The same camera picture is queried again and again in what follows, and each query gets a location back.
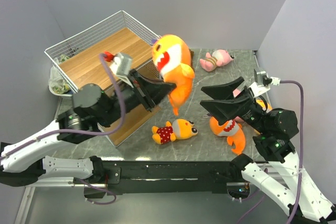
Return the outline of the orange shark plush small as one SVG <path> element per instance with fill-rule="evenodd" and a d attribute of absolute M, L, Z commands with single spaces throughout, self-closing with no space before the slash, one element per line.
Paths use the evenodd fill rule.
<path fill-rule="evenodd" d="M 239 123 L 234 120 L 228 120 L 219 125 L 219 122 L 212 116 L 209 120 L 209 126 L 216 136 L 226 137 L 228 145 L 234 145 L 234 148 L 231 149 L 234 154 L 240 155 L 244 151 L 246 137 Z"/>

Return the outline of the large orange shark plush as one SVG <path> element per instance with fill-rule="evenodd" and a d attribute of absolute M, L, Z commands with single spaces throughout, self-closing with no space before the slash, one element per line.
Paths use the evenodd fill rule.
<path fill-rule="evenodd" d="M 174 115 L 192 93 L 195 71 L 192 56 L 186 42 L 177 35 L 166 34 L 152 46 L 152 60 L 165 83 L 176 87 L 168 94 Z"/>

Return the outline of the yellow plush red dress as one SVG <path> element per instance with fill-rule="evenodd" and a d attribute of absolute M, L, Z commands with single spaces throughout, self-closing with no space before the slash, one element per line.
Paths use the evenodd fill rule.
<path fill-rule="evenodd" d="M 272 110 L 272 106 L 268 102 L 264 102 L 262 99 L 256 99 L 256 102 L 262 107 L 262 109 L 266 112 Z"/>

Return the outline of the yellow plush polka-dot dress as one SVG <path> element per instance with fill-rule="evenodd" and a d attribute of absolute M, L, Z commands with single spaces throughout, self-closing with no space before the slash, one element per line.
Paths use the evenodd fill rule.
<path fill-rule="evenodd" d="M 194 122 L 185 119 L 166 121 L 164 127 L 152 126 L 151 131 L 153 141 L 160 145 L 176 140 L 186 140 L 198 134 Z"/>

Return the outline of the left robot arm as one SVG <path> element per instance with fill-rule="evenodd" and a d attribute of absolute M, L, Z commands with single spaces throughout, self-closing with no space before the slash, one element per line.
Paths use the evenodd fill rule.
<path fill-rule="evenodd" d="M 128 112 L 140 105 L 151 111 L 176 88 L 173 83 L 148 79 L 134 69 L 128 77 L 131 83 L 116 87 L 113 96 L 94 83 L 82 86 L 72 95 L 72 108 L 44 129 L 16 144 L 1 143 L 1 184 L 23 187 L 60 177 L 102 181 L 106 170 L 101 158 L 58 159 L 51 154 L 103 135 L 99 126 L 118 122 L 113 132 L 118 131 Z"/>

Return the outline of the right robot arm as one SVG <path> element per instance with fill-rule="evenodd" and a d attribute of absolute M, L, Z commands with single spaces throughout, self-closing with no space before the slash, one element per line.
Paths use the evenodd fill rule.
<path fill-rule="evenodd" d="M 243 77 L 201 90 L 210 99 L 200 105 L 220 125 L 236 117 L 241 118 L 259 134 L 253 137 L 258 153 L 284 180 L 281 184 L 254 162 L 240 154 L 231 161 L 230 176 L 233 180 L 251 182 L 271 198 L 288 216 L 287 223 L 329 223 L 335 220 L 333 204 L 316 186 L 303 166 L 303 151 L 296 151 L 291 139 L 303 137 L 303 111 L 274 108 L 257 103 L 257 97 L 268 92 L 271 85 L 288 83 L 275 77 L 264 76 L 237 95 L 233 90 L 244 82 Z"/>

